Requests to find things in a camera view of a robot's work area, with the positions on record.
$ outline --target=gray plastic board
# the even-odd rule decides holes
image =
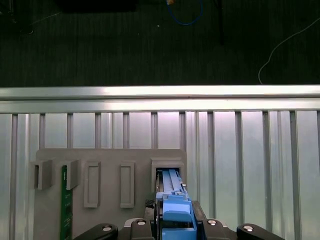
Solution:
[[[186,153],[180,149],[41,149],[30,174],[34,240],[59,240],[62,166],[67,166],[67,188],[73,191],[72,238],[97,224],[122,228],[126,220],[142,218],[145,200],[153,198],[156,168],[179,168],[187,182]],[[43,177],[44,171],[52,179]]]

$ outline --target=aluminum rail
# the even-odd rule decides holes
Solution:
[[[0,100],[320,98],[320,85],[0,88]]]
[[[320,109],[320,86],[0,88],[0,114]]]

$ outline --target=metal screw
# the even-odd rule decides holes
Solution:
[[[243,229],[247,230],[248,232],[252,232],[254,230],[252,226],[244,226]]]
[[[217,224],[217,222],[215,220],[208,220],[208,224],[214,226]]]
[[[111,227],[105,226],[104,228],[102,228],[102,231],[109,232],[111,229]]]
[[[142,225],[145,225],[145,224],[146,224],[146,221],[144,221],[144,220],[139,220],[137,223],[138,223],[138,225],[141,225],[141,226],[142,226]]]

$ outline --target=green circuit board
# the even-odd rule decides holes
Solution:
[[[67,190],[67,166],[61,168],[60,240],[72,240],[72,190]]]

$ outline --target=dark carpet floor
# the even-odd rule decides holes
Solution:
[[[175,1],[172,11],[181,21],[200,12],[197,0]],[[320,17],[319,0],[222,2],[224,45],[213,0],[203,0],[203,16],[191,26],[177,24],[164,0],[140,0],[125,12],[64,12],[44,20],[61,11],[53,0],[17,0],[21,19],[41,21],[33,34],[19,35],[7,33],[12,25],[0,16],[0,87],[256,85],[271,50]],[[86,4],[93,3],[99,8],[99,1]],[[280,46],[261,80],[320,83],[320,21]]]

